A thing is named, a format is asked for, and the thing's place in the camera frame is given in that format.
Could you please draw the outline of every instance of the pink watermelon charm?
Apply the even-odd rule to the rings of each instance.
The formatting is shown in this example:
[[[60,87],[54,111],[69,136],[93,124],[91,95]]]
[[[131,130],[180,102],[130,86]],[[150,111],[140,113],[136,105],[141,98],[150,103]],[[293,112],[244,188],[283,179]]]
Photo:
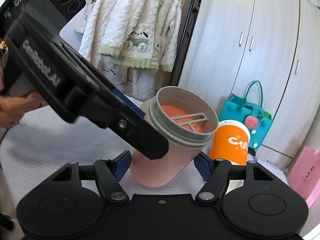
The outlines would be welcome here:
[[[248,129],[256,129],[257,126],[259,125],[259,120],[252,116],[249,115],[247,116],[247,118],[244,120],[244,125],[248,128]]]

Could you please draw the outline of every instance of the orange cup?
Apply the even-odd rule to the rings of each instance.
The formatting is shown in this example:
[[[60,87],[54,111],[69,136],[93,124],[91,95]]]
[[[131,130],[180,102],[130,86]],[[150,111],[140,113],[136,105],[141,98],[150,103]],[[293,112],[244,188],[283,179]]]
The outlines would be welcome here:
[[[232,164],[245,165],[247,162],[250,132],[247,127],[235,120],[219,122],[214,134],[210,158],[222,158]]]

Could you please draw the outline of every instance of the orange powder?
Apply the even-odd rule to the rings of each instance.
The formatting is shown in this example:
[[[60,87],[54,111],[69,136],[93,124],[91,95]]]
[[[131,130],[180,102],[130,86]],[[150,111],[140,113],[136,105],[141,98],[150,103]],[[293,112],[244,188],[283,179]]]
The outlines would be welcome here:
[[[169,117],[175,117],[175,116],[182,116],[182,115],[187,115],[190,114],[185,110],[182,110],[178,107],[175,106],[167,106],[167,105],[161,105],[162,110],[169,116]],[[199,118],[198,116],[196,117],[189,117],[189,118],[184,118],[184,119],[178,119],[178,120],[174,120],[175,123],[181,123],[181,122],[187,122],[187,121],[192,121],[192,120],[196,120],[197,118]],[[197,132],[203,132],[203,128],[202,128],[202,123],[193,123],[192,124],[193,127],[197,130]],[[184,125],[183,128],[190,130],[191,128],[188,125]]]

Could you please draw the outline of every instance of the orange cup label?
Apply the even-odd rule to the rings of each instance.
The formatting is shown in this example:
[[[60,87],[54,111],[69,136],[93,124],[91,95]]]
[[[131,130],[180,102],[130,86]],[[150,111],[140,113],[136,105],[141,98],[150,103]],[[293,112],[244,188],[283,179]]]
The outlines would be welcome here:
[[[217,129],[212,140],[210,158],[222,158],[245,165],[248,154],[249,137],[241,128],[228,124]]]

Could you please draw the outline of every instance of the teal bag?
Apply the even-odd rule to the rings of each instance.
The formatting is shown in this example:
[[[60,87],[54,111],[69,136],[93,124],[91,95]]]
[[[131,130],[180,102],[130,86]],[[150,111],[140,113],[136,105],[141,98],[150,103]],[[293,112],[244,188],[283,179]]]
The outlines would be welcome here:
[[[261,90],[261,102],[259,106],[247,102],[249,90],[255,83],[259,84]],[[255,129],[249,129],[251,134],[249,147],[254,150],[258,149],[259,146],[262,144],[273,122],[271,119],[271,114],[265,112],[262,109],[262,103],[262,86],[261,83],[258,80],[256,80],[250,84],[244,98],[240,98],[232,94],[230,98],[224,102],[223,108],[219,116],[219,121],[236,120],[241,123],[245,123],[244,121],[250,115],[256,117],[259,121],[258,126]]]

